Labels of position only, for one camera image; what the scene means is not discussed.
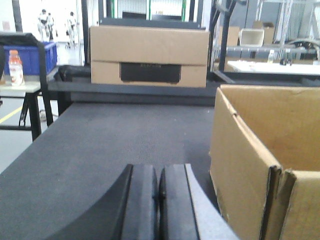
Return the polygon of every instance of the bottle cap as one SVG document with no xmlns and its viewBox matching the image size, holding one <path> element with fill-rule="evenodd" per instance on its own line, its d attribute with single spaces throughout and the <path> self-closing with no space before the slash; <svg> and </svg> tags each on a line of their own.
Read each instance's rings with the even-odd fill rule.
<svg viewBox="0 0 320 240">
<path fill-rule="evenodd" d="M 18 55 L 18 50 L 10 50 L 9 53 L 11 55 Z"/>
</svg>

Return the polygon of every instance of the black conveyor belt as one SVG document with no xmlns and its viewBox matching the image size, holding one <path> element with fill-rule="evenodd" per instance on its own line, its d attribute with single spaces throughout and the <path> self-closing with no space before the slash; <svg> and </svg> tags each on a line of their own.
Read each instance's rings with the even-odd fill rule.
<svg viewBox="0 0 320 240">
<path fill-rule="evenodd" d="M 213 107 L 74 103 L 0 175 L 0 239 L 44 239 L 94 204 L 130 164 L 191 163 L 209 175 Z"/>
</svg>

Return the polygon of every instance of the open cardboard box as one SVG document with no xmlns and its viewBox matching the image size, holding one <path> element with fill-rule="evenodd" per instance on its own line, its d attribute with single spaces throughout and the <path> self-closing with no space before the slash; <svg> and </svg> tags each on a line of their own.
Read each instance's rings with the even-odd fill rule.
<svg viewBox="0 0 320 240">
<path fill-rule="evenodd" d="M 243 240 L 320 239 L 320 89 L 222 85 L 210 175 Z"/>
<path fill-rule="evenodd" d="M 219 27 L 219 35 L 218 35 L 218 43 L 221 45 L 222 42 L 222 32 L 223 32 L 223 27 Z M 226 41 L 227 46 L 237 46 L 238 45 L 238 39 L 239 39 L 239 32 L 240 32 L 240 27 L 238 26 L 229 26 L 228 28 L 228 38 Z"/>
</svg>

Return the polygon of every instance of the white box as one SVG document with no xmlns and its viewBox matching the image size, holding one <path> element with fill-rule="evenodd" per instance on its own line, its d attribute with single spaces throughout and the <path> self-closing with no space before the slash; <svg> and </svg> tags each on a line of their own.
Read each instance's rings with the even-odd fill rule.
<svg viewBox="0 0 320 240">
<path fill-rule="evenodd" d="M 261 47 L 264 43 L 264 37 L 264 29 L 243 28 L 239 33 L 240 46 Z"/>
</svg>

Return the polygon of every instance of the floor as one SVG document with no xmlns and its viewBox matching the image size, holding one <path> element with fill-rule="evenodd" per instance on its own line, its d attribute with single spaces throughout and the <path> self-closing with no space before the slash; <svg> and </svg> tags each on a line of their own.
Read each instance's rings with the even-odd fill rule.
<svg viewBox="0 0 320 240">
<path fill-rule="evenodd" d="M 84 61 L 83 45 L 81 45 L 82 56 L 80 59 L 79 47 L 65 48 L 65 42 L 57 44 L 58 65 L 80 65 Z M 23 99 L 1 98 L 3 101 L 0 106 L 0 124 L 17 125 L 20 118 L 20 107 L 23 104 Z M 39 110 L 44 110 L 42 97 L 38 97 Z M 57 101 L 51 101 L 52 113 L 58 115 Z M 26 119 L 26 124 L 30 125 L 29 115 Z M 47 129 L 46 122 L 41 122 L 42 132 Z M 32 136 L 30 131 L 6 131 L 0 130 L 0 173 L 2 173 L 30 144 Z"/>
</svg>

